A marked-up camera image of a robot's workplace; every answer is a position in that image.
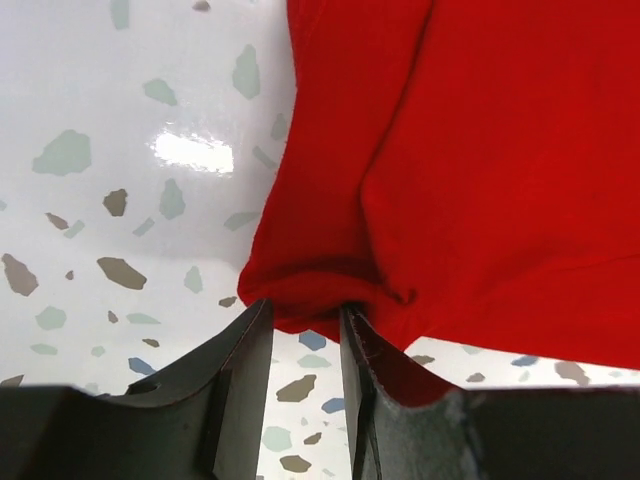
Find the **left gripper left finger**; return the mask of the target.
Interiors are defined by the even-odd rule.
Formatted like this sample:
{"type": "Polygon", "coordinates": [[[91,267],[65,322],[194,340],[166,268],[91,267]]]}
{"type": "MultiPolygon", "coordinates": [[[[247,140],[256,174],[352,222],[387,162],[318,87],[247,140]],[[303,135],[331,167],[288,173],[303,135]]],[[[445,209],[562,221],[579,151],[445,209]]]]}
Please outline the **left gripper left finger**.
{"type": "Polygon", "coordinates": [[[272,347],[273,309],[262,300],[123,395],[4,387],[1,476],[253,479],[272,347]]]}

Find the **red t shirt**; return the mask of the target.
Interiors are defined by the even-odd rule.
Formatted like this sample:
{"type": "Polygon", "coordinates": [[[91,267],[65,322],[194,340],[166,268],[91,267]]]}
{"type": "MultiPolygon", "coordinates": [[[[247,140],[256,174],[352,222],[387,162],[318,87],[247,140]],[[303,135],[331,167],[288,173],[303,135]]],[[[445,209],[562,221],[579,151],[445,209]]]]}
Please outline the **red t shirt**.
{"type": "Polygon", "coordinates": [[[291,1],[296,100],[238,284],[288,333],[639,365],[639,5],[291,1]]]}

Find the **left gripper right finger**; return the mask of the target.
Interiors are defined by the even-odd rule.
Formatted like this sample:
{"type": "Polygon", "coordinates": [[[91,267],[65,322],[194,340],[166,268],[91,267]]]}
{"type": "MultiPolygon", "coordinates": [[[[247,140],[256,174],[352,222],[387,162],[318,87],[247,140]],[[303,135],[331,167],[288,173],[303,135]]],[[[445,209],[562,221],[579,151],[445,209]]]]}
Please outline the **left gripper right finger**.
{"type": "Polygon", "coordinates": [[[340,312],[355,479],[619,480],[639,475],[635,388],[465,390],[340,312]]]}

